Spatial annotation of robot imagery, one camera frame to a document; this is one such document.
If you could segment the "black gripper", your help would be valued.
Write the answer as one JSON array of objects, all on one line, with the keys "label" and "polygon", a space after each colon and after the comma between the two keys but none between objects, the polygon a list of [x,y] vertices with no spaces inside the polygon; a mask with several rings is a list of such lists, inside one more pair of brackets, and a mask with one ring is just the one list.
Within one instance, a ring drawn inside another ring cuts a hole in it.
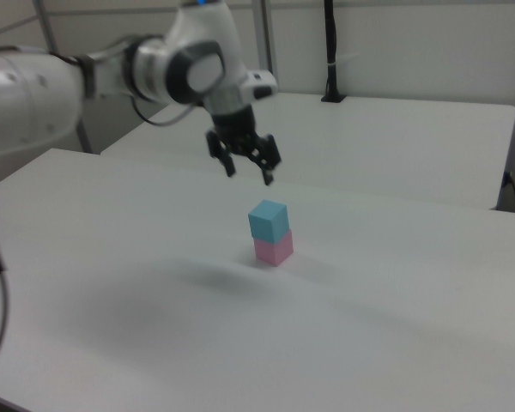
[{"label": "black gripper", "polygon": [[209,155],[223,165],[227,176],[231,178],[236,173],[231,151],[250,151],[248,159],[260,168],[264,184],[270,185],[282,158],[272,135],[257,134],[252,107],[245,106],[229,114],[212,114],[211,119],[213,128],[205,135]]}]

